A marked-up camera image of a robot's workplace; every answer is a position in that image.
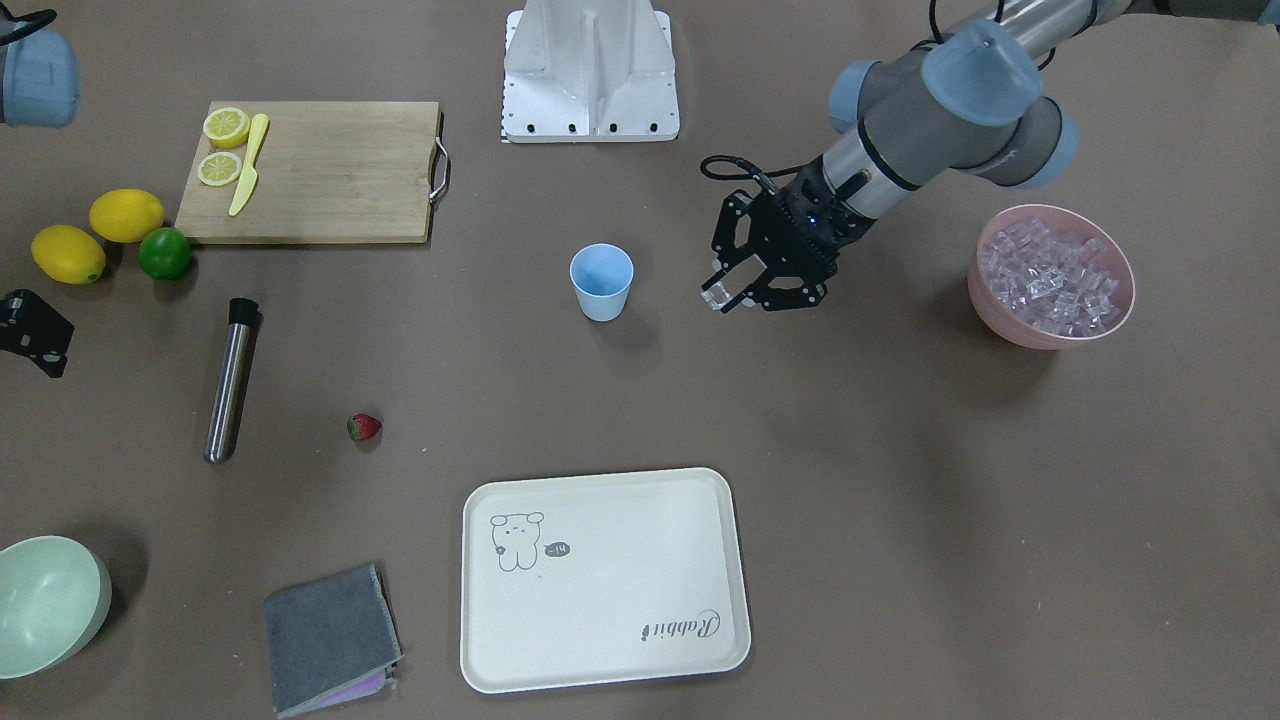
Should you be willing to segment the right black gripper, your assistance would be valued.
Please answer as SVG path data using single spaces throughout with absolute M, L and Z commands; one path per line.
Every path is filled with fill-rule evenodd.
M 61 378 L 76 327 L 31 290 L 1 301 L 1 348 L 29 359 L 50 378 Z

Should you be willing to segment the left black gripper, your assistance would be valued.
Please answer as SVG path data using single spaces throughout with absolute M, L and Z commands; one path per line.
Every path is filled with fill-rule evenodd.
M 801 275 L 835 275 L 842 249 L 870 229 L 870 218 L 847 208 L 822 165 L 797 167 L 787 184 L 778 172 L 754 173 L 760 192 L 732 191 L 722 202 L 712 236 L 710 284 L 744 286 L 736 307 L 764 313 L 817 307 L 824 282 Z

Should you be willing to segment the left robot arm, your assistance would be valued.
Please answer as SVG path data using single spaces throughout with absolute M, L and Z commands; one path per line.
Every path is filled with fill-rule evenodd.
M 893 61 L 859 61 L 836 79 L 828 114 L 837 141 L 806 164 L 767 172 L 732 155 L 755 193 L 728 195 L 710 242 L 714 274 L 701 284 L 718 313 L 814 307 L 842 247 L 954 169 L 1011 188 L 1036 188 L 1074 159 L 1074 119 L 1044 95 L 1055 50 L 1121 15 L 1151 14 L 1258 26 L 1277 23 L 1275 1 L 995 1 L 929 35 Z

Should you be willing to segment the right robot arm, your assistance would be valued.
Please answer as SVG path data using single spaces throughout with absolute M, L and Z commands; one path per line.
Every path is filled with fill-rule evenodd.
M 68 41 L 49 26 L 54 9 L 15 14 L 1 5 L 1 119 L 5 126 L 64 128 L 79 106 L 81 76 Z M 63 377 L 74 325 L 31 290 L 3 295 L 3 350 Z

